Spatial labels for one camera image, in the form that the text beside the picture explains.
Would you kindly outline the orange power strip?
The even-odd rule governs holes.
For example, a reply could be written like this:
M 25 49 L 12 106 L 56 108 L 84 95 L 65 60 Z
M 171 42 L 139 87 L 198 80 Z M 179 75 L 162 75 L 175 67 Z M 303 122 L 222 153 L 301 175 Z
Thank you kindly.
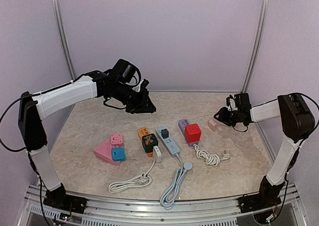
M 142 137 L 144 135 L 148 135 L 148 134 L 150 134 L 150 132 L 149 132 L 149 130 L 146 127 L 142 127 L 142 128 L 138 129 L 138 136 L 139 136 L 141 141 L 142 141 Z M 153 152 L 152 153 L 147 153 L 147 156 L 149 158 L 151 158 L 153 156 Z

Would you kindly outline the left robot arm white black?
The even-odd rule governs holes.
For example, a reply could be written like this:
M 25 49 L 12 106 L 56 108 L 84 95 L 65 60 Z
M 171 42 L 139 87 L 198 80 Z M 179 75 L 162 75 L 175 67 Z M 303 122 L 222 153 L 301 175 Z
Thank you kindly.
M 138 84 L 139 91 L 128 86 L 110 70 L 92 71 L 77 80 L 57 86 L 44 92 L 31 95 L 22 94 L 19 106 L 18 127 L 35 172 L 44 183 L 49 198 L 58 208 L 66 208 L 70 198 L 54 169 L 47 148 L 47 136 L 42 121 L 55 112 L 84 100 L 103 97 L 106 101 L 114 98 L 120 101 L 125 111 L 131 114 L 154 113 L 157 109 L 152 103 L 146 88 L 148 80 Z

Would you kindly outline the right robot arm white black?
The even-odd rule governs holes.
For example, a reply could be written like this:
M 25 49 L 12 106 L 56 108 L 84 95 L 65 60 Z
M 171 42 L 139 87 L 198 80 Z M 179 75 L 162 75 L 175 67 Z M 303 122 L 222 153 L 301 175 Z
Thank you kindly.
M 304 141 L 319 125 L 304 98 L 304 94 L 291 93 L 252 106 L 249 95 L 240 93 L 227 97 L 226 106 L 214 115 L 217 121 L 229 127 L 235 127 L 237 123 L 248 127 L 251 123 L 281 119 L 282 144 L 275 162 L 261 182 L 261 192 L 255 197 L 255 204 L 260 208 L 267 207 L 275 198 L 274 191 L 282 189 Z

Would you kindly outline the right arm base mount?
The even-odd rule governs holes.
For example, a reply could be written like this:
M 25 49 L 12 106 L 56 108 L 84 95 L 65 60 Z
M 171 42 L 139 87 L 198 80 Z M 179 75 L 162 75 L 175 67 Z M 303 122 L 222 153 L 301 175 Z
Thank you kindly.
M 252 195 L 244 195 L 238 199 L 241 213 L 247 213 L 279 205 L 281 203 L 280 191 L 285 186 L 260 186 L 259 192 Z

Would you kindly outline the red cube adapter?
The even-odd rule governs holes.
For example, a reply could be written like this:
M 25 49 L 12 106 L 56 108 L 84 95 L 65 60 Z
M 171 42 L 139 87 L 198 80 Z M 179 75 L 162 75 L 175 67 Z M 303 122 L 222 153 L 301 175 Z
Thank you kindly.
M 185 127 L 184 136 L 187 143 L 199 142 L 202 131 L 198 124 L 189 124 Z

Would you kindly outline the dark green cube adapter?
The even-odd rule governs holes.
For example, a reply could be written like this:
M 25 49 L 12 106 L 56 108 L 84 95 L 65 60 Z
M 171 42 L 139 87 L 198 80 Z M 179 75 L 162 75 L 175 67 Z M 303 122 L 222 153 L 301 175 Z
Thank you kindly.
M 145 153 L 152 153 L 154 146 L 158 146 L 158 139 L 154 133 L 142 137 L 142 146 Z

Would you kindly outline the small pink charger plug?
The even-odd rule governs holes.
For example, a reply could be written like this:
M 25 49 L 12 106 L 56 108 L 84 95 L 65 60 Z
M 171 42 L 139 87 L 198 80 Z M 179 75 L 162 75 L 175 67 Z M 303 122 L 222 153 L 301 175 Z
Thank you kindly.
M 208 126 L 209 126 L 209 128 L 210 128 L 213 132 L 217 132 L 217 131 L 220 130 L 219 124 L 218 124 L 215 120 L 213 120 L 213 119 L 210 119 L 210 120 L 208 121 Z

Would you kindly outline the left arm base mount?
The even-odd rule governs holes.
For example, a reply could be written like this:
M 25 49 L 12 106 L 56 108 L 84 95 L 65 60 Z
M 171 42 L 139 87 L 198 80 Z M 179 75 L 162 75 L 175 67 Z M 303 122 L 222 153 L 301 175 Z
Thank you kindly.
M 63 184 L 60 184 L 57 189 L 53 191 L 46 191 L 43 202 L 46 206 L 50 206 L 55 209 L 84 214 L 87 201 L 88 200 L 84 197 L 67 194 Z

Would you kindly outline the purple power strip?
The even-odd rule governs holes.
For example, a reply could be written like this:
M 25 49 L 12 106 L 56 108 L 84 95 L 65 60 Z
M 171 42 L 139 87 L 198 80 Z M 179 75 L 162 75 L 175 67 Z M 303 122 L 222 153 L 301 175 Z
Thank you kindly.
M 189 123 L 188 119 L 186 119 L 186 118 L 180 119 L 178 121 L 178 127 L 179 127 L 179 129 L 180 129 L 180 131 L 181 131 L 186 143 L 188 144 L 188 146 L 189 147 L 193 147 L 195 144 L 198 145 L 199 144 L 198 141 L 197 142 L 190 142 L 190 143 L 187 142 L 186 136 L 185 136 L 185 128 L 186 128 L 187 125 L 190 125 L 190 123 Z

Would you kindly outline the light blue power strip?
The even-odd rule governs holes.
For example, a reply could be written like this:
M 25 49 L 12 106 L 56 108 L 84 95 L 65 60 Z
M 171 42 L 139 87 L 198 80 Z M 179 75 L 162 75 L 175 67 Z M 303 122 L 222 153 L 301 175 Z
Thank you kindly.
M 170 134 L 169 134 L 168 138 L 166 138 L 166 139 L 162 138 L 161 133 L 160 133 L 162 129 L 164 129 L 163 126 L 156 128 L 156 134 L 159 137 L 159 139 L 161 140 L 162 144 L 165 146 L 165 148 L 167 149 L 167 151 L 169 152 L 169 154 L 172 157 L 179 155 L 180 148 L 178 147 L 176 142 L 173 140 L 173 138 L 170 136 Z

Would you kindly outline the black charger plug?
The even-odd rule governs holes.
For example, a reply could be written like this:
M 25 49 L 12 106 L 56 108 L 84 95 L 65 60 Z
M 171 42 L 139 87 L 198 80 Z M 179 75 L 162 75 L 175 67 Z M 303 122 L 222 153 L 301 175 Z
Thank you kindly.
M 166 139 L 169 137 L 169 131 L 166 128 L 162 129 L 160 133 L 163 139 Z

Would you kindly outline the white charger plug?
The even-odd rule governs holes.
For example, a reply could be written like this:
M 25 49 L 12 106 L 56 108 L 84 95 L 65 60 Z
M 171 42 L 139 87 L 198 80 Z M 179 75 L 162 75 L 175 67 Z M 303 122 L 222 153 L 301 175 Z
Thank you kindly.
M 153 158 L 154 158 L 156 163 L 161 163 L 161 161 L 162 161 L 162 153 L 161 153 L 159 147 L 156 145 L 153 147 Z

